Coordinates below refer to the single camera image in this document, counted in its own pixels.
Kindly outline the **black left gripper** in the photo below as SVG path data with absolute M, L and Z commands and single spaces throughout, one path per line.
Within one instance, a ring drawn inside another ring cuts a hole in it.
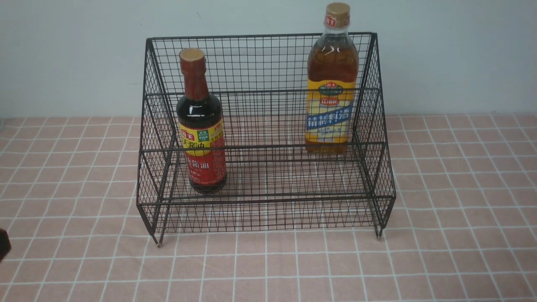
M 6 258 L 8 253 L 11 251 L 12 245 L 8 232 L 5 229 L 0 229 L 0 262 Z

